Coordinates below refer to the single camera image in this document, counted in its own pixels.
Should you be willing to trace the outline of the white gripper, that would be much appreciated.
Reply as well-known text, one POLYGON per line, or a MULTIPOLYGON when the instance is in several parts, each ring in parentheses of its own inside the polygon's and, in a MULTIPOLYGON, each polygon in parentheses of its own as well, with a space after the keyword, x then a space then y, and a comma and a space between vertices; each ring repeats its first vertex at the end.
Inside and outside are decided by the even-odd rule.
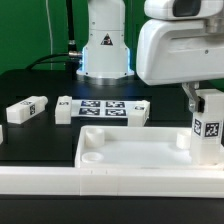
POLYGON ((198 82, 224 78, 224 0, 146 0, 138 76, 149 85, 182 83, 189 110, 199 111, 198 82))

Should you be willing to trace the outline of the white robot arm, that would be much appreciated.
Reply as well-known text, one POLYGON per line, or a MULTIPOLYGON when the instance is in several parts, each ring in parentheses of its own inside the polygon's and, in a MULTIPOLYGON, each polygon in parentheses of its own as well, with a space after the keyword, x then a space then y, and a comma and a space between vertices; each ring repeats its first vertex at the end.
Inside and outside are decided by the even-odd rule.
POLYGON ((224 78, 224 0, 146 0, 136 69, 124 43, 123 0, 88 0, 89 40, 77 71, 99 85, 133 74, 148 85, 180 83, 189 109, 201 112, 202 80, 224 78))

